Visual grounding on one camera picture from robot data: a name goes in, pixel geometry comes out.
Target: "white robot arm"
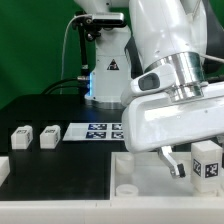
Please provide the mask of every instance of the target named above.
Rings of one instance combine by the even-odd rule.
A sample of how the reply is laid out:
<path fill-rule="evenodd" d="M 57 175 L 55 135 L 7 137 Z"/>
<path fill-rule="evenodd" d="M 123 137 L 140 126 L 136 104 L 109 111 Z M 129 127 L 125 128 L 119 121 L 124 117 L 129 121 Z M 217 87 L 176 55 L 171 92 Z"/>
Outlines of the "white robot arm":
<path fill-rule="evenodd" d="M 123 92 L 121 101 L 128 106 L 122 124 L 129 151 L 151 151 L 224 133 L 221 118 L 224 84 L 208 85 L 205 82 L 204 59 L 200 56 L 206 54 L 209 46 L 207 27 L 211 15 L 206 8 L 208 0 L 76 2 L 88 13 L 108 12 L 110 7 L 129 7 L 133 37 L 129 32 L 125 38 L 115 35 L 116 43 L 120 43 L 118 51 L 125 49 L 129 66 L 122 61 L 124 55 L 121 54 L 122 57 L 116 60 L 122 62 L 123 78 L 117 79 L 113 73 L 111 79 L 104 76 L 103 88 L 99 82 L 94 84 L 94 91 L 102 90 L 101 95 L 112 87 L 107 99 L 112 99 L 115 92 L 117 96 Z M 110 44 L 104 44 L 105 36 L 103 33 L 97 47 L 100 55 L 107 57 L 115 51 L 115 42 L 108 48 Z M 101 61 L 104 67 L 108 66 L 108 61 Z M 140 68 L 140 72 L 130 75 L 134 67 Z"/>

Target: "small white block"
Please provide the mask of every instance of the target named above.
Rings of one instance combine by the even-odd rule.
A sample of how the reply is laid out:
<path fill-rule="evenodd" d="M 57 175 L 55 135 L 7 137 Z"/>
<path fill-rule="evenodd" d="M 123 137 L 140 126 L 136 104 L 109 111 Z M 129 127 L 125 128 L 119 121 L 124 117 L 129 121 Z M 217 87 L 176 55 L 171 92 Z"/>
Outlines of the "small white block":
<path fill-rule="evenodd" d="M 58 125 L 47 126 L 40 135 L 41 149 L 54 149 L 61 139 L 61 128 Z"/>
<path fill-rule="evenodd" d="M 220 188 L 222 151 L 222 148 L 212 141 L 191 145 L 191 183 L 199 192 L 212 192 Z"/>
<path fill-rule="evenodd" d="M 11 135 L 12 149 L 27 149 L 33 140 L 33 128 L 29 125 L 18 127 Z"/>
<path fill-rule="evenodd" d="M 5 181 L 6 177 L 9 175 L 9 172 L 10 172 L 9 158 L 0 157 L 0 186 Z"/>

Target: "black tabletop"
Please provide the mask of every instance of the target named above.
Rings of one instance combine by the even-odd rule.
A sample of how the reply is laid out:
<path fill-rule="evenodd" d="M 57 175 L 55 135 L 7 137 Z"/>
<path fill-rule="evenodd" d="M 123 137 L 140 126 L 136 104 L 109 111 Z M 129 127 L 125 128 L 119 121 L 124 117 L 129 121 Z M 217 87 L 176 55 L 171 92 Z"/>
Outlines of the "black tabletop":
<path fill-rule="evenodd" d="M 0 110 L 0 156 L 9 156 L 10 174 L 0 187 L 0 200 L 109 199 L 112 152 L 126 151 L 124 142 L 63 142 L 54 150 L 40 149 L 46 126 L 121 122 L 122 110 L 103 110 L 80 103 L 75 95 L 22 96 Z M 33 127 L 27 150 L 12 150 L 17 127 Z"/>

